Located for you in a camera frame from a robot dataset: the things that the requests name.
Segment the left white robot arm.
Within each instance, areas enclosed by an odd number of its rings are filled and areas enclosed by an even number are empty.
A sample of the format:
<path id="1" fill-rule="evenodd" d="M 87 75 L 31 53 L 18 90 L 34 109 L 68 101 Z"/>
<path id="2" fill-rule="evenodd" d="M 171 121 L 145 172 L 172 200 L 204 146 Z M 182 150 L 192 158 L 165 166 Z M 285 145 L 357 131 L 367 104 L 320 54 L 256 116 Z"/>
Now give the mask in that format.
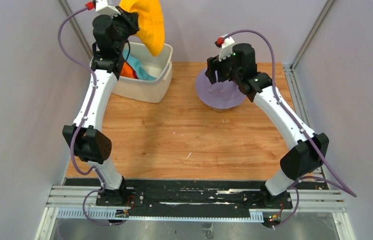
<path id="1" fill-rule="evenodd" d="M 83 176 L 95 172 L 101 183 L 99 193 L 121 207 L 128 200 L 126 182 L 110 158 L 112 142 L 102 133 L 103 119 L 125 63 L 125 44 L 140 28 L 138 13 L 118 10 L 119 15 L 102 13 L 92 22 L 93 57 L 90 63 L 81 65 L 90 73 L 88 89 L 78 115 L 72 124 L 63 127 L 62 134 L 76 171 Z"/>

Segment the yellow bucket hat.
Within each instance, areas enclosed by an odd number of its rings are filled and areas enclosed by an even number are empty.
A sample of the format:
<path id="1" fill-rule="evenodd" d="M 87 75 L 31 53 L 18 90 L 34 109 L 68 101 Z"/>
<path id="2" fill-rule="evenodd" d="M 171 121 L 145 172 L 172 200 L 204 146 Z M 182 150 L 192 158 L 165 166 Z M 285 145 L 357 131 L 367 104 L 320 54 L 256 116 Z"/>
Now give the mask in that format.
<path id="1" fill-rule="evenodd" d="M 159 0 L 121 0 L 119 6 L 129 13 L 138 13 L 136 36 L 152 56 L 158 56 L 165 44 L 164 15 Z"/>

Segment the wooden hat stand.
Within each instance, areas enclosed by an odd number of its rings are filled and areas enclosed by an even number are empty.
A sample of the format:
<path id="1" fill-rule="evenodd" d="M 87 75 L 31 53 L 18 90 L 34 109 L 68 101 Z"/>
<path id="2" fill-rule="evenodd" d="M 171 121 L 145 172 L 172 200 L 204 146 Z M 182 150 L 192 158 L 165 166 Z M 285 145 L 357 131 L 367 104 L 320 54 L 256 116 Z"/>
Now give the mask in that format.
<path id="1" fill-rule="evenodd" d="M 213 112 L 216 112 L 216 113 L 225 113 L 225 112 L 228 112 L 232 109 L 233 109 L 233 107 L 229 107 L 229 108 L 210 107 L 210 110 L 213 111 Z"/>

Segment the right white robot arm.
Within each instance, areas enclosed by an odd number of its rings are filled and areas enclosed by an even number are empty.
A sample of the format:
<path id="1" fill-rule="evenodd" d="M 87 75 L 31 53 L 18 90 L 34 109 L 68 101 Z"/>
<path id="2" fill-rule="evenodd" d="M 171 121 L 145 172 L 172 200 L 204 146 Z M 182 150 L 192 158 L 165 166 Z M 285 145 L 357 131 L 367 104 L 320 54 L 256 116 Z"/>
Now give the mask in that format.
<path id="1" fill-rule="evenodd" d="M 210 83 L 234 82 L 240 92 L 269 117 L 288 147 L 278 172 L 260 188 L 261 204 L 272 209 L 289 186 L 323 165 L 318 153 L 326 154 L 329 139 L 325 133 L 315 133 L 283 103 L 273 79 L 258 71 L 255 50 L 249 43 L 225 41 L 216 46 L 220 48 L 219 55 L 207 59 L 205 75 Z"/>

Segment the purple bucket hat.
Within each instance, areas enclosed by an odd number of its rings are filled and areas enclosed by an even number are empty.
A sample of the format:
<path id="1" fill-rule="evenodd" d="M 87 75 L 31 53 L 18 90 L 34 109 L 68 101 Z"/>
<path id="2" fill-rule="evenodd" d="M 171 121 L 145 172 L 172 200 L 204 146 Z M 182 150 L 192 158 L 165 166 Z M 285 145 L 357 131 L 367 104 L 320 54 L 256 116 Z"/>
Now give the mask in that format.
<path id="1" fill-rule="evenodd" d="M 202 69 L 195 80 L 195 91 L 199 99 L 209 107 L 224 109 L 234 108 L 243 103 L 246 96 L 240 92 L 233 81 L 211 84 Z"/>

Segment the white plastic basket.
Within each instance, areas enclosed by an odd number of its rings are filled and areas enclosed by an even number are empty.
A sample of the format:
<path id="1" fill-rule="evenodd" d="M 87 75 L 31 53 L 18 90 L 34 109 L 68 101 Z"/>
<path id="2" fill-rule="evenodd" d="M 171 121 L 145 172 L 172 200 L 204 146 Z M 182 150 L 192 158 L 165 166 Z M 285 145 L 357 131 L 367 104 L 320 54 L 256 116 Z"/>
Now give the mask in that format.
<path id="1" fill-rule="evenodd" d="M 87 103 L 106 105 L 110 94 L 146 103 L 159 103 L 163 100 L 173 75 L 173 48 L 169 44 L 164 44 L 159 55 L 152 56 L 143 43 L 125 43 L 124 49 L 128 49 L 128 54 L 131 53 L 139 59 L 143 68 L 155 77 L 155 80 L 121 76 L 123 64 L 127 61 L 123 57 L 123 51 L 104 53 L 98 49 L 96 43 L 93 43 L 92 49 L 90 67 L 94 72 L 91 74 Z"/>

